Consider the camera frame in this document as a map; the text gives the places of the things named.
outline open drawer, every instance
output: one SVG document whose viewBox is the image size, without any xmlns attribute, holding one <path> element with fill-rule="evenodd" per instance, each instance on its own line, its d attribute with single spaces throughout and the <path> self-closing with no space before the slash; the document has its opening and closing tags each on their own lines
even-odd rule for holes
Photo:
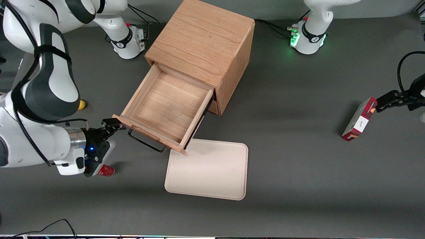
<svg viewBox="0 0 425 239">
<path fill-rule="evenodd" d="M 187 155 L 184 149 L 213 96 L 214 87 L 154 63 L 122 114 L 112 117 Z"/>
</svg>

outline black metal handle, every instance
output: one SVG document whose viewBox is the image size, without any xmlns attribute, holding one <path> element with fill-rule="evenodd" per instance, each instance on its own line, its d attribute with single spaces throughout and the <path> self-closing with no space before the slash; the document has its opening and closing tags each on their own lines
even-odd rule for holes
<svg viewBox="0 0 425 239">
<path fill-rule="evenodd" d="M 159 153 L 164 152 L 164 150 L 167 148 L 166 146 L 164 146 L 163 149 L 157 149 L 157 148 L 153 147 L 152 145 L 150 145 L 148 143 L 145 143 L 145 142 L 141 141 L 140 139 L 138 139 L 138 138 L 134 137 L 133 135 L 131 135 L 131 132 L 132 131 L 133 131 L 132 129 L 129 129 L 128 130 L 128 136 L 130 136 L 130 138 L 134 139 L 135 141 L 138 141 L 139 143 L 142 143 L 142 144 L 146 145 L 147 147 L 150 147 L 151 149 L 153 149 L 153 150 L 155 150 L 155 151 L 157 151 Z"/>
</svg>

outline white tray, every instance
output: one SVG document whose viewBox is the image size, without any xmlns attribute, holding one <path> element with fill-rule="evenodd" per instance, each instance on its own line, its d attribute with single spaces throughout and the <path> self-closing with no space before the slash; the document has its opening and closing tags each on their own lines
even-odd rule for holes
<svg viewBox="0 0 425 239">
<path fill-rule="evenodd" d="M 189 156 L 171 150 L 165 190 L 230 200 L 245 197 L 248 166 L 245 144 L 192 139 L 186 152 Z"/>
</svg>

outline wooden cabinet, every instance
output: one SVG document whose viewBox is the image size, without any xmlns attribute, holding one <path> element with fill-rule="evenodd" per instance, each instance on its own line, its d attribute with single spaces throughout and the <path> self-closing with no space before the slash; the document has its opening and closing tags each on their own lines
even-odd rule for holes
<svg viewBox="0 0 425 239">
<path fill-rule="evenodd" d="M 151 70 L 113 117 L 186 154 L 207 107 L 223 114 L 248 65 L 253 33 L 253 19 L 184 0 L 145 54 Z"/>
</svg>

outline red and white box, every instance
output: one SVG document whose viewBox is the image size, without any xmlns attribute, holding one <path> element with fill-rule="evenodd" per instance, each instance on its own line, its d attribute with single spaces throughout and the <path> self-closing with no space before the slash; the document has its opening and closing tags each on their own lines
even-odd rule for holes
<svg viewBox="0 0 425 239">
<path fill-rule="evenodd" d="M 361 104 L 341 137 L 347 141 L 359 137 L 375 112 L 376 105 L 376 99 L 373 97 Z"/>
</svg>

